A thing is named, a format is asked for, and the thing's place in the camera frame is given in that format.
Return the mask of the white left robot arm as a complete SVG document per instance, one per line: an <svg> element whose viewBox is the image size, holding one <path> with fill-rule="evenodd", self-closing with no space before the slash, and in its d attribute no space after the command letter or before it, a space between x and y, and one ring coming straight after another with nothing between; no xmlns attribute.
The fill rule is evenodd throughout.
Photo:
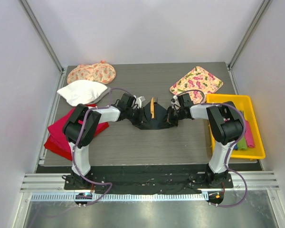
<svg viewBox="0 0 285 228"><path fill-rule="evenodd" d="M89 145L94 139L99 124L118 122L128 119L134 125L142 122L144 109L127 105L108 105L105 107L88 107L79 104L63 127L63 134L68 141L72 154L72 172L75 184L80 189L88 189L93 181L89 176Z"/></svg>

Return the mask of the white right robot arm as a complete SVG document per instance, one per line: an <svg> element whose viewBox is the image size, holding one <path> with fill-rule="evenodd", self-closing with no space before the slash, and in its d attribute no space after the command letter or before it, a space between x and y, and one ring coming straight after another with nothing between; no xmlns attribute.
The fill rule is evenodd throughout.
<svg viewBox="0 0 285 228"><path fill-rule="evenodd" d="M212 188L217 187L227 179L231 153L246 132L244 117L231 102L194 105L189 102L178 109L168 108L167 123L177 126L183 119L208 120L215 147L206 166L204 183Z"/></svg>

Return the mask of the dark blue paper napkin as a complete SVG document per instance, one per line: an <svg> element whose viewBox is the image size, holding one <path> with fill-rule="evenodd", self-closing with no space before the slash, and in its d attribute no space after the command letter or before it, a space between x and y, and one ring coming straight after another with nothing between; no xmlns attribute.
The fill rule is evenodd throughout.
<svg viewBox="0 0 285 228"><path fill-rule="evenodd" d="M168 129L169 126L166 125L168 108L162 107L160 104L154 104L155 118L151 118L150 113L150 102L142 107L144 111L145 127L138 127L140 130L162 130Z"/></svg>

